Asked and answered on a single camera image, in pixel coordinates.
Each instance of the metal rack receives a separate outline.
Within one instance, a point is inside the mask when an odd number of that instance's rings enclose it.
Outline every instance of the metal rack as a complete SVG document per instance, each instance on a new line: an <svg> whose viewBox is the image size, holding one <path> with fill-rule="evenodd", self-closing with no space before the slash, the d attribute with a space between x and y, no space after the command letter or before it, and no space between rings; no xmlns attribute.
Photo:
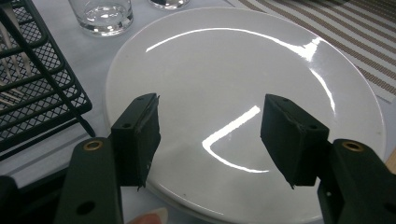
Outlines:
<svg viewBox="0 0 396 224"><path fill-rule="evenodd" d="M12 43L12 48L0 43L0 161L76 123L95 136L81 116L92 103L34 4L10 4L19 27L0 8Z"/></svg>

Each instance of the drinking glass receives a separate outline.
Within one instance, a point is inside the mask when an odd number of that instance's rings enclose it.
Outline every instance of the drinking glass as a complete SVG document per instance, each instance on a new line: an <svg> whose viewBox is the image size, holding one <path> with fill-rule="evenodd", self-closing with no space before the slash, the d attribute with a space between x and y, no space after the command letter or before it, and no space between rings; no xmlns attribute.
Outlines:
<svg viewBox="0 0 396 224"><path fill-rule="evenodd" d="M186 6L190 0L149 0L155 7L177 9Z"/></svg>
<svg viewBox="0 0 396 224"><path fill-rule="evenodd" d="M69 0L79 26L97 36L119 35L134 20L131 0Z"/></svg>

